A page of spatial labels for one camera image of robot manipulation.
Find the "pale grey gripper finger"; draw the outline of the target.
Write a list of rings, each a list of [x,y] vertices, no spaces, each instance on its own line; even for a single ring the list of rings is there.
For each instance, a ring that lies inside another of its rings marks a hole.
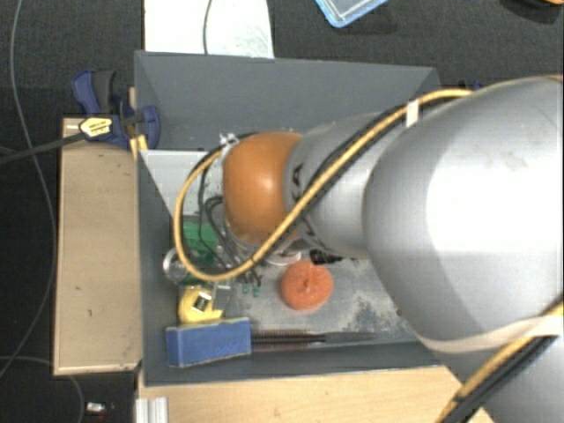
[[[214,309],[223,317],[232,297],[231,285],[218,285],[214,292]]]

